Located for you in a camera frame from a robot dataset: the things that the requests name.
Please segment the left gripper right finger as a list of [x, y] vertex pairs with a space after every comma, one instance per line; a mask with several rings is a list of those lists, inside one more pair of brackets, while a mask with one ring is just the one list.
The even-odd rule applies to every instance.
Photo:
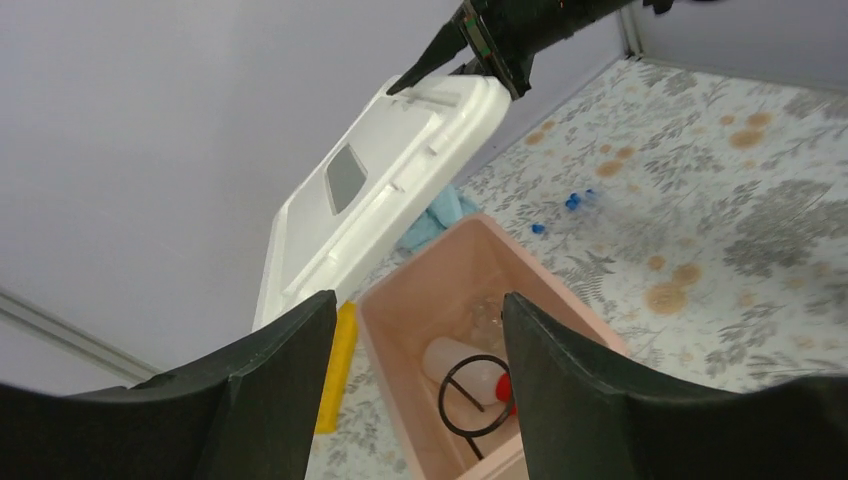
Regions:
[[504, 299], [503, 327], [533, 479], [843, 479], [847, 380], [750, 393], [680, 380]]

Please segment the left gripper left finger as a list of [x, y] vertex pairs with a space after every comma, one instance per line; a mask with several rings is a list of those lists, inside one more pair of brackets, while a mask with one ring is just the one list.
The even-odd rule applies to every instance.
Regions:
[[1, 389], [5, 479], [302, 479], [337, 320], [320, 291], [132, 388]]

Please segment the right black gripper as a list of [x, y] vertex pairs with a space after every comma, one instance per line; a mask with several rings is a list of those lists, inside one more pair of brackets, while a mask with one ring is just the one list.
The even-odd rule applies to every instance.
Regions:
[[627, 5], [618, 0], [464, 1], [460, 26], [454, 21], [445, 23], [386, 94], [395, 95], [416, 85], [469, 45], [482, 73], [495, 77], [518, 100], [531, 89], [537, 53]]

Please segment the white plastic bin lid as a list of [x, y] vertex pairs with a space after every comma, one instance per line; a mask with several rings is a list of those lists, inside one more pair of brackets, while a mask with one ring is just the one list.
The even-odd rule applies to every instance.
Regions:
[[436, 75], [382, 86], [271, 227], [253, 327], [321, 290], [360, 282], [488, 141], [511, 104], [493, 77]]

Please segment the red-capped white wash bottle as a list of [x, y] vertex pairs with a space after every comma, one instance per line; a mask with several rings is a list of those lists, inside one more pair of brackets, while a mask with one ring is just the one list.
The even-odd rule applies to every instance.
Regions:
[[[485, 351], [448, 337], [432, 340], [424, 350], [422, 368], [426, 377], [439, 388], [448, 373], [461, 361]], [[446, 414], [452, 420], [463, 422], [463, 416], [482, 421], [496, 415], [511, 398], [511, 384], [506, 371], [494, 361], [484, 359], [465, 364], [452, 376], [478, 404], [477, 407], [454, 385], [448, 384], [444, 397]]]

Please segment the light blue cloth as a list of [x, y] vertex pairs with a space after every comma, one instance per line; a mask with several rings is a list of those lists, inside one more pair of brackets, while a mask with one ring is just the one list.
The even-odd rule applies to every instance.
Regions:
[[400, 250], [417, 252], [452, 225], [479, 207], [452, 184], [448, 184], [418, 216], [397, 242]]

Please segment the pink plastic bin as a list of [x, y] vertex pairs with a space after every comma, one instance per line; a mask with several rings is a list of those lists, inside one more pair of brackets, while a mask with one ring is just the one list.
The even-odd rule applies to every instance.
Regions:
[[624, 341], [528, 250], [485, 214], [453, 225], [358, 302], [360, 335], [413, 479], [525, 479], [516, 418], [478, 440], [477, 459], [437, 406], [438, 383], [423, 373], [437, 337], [469, 341], [472, 309], [518, 292], [560, 323], [625, 354]]

